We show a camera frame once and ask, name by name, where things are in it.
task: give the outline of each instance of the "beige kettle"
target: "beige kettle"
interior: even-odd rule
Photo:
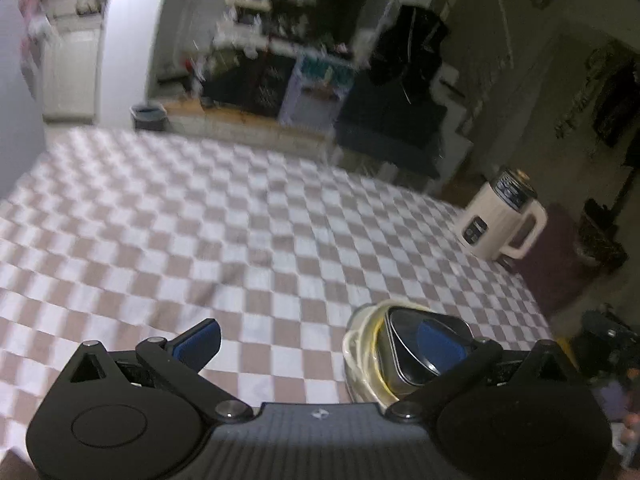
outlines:
[[[525,173],[504,168],[482,186],[456,221],[460,243],[483,260],[495,260],[501,254],[523,258],[546,225],[546,211],[536,196]],[[511,247],[509,243],[529,216],[535,225],[518,248]]]

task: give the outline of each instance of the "finger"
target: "finger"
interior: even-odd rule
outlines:
[[[628,428],[634,427],[640,422],[640,415],[638,413],[629,413],[625,417],[625,426]]]
[[[628,444],[636,437],[636,432],[634,430],[624,430],[622,434],[620,434],[620,442],[622,444]]]

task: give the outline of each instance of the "gray bucket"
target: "gray bucket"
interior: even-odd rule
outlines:
[[[131,107],[131,119],[135,130],[164,132],[166,110],[160,103],[148,102]]]

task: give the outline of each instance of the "white cabinet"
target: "white cabinet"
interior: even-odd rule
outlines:
[[[99,28],[59,28],[47,40],[42,62],[46,118],[94,118],[99,45]]]

